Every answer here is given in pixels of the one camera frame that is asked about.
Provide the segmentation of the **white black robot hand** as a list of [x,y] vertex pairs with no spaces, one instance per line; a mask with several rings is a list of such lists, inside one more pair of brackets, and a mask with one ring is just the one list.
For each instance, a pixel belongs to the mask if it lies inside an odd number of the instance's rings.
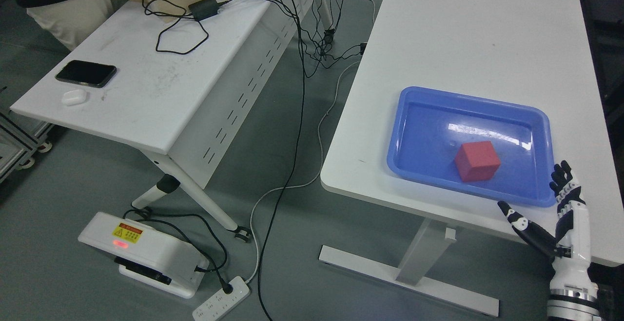
[[549,288],[552,294],[597,299],[598,287],[588,275],[591,264],[590,214],[579,178],[567,161],[555,164],[549,187],[556,200],[555,234],[498,201],[513,231],[530,247],[546,256],[554,270]]

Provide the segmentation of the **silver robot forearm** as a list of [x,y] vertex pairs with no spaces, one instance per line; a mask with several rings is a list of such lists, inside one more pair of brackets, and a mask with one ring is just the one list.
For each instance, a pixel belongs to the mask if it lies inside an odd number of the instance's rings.
[[602,320],[597,297],[575,289],[552,289],[546,309],[548,321]]

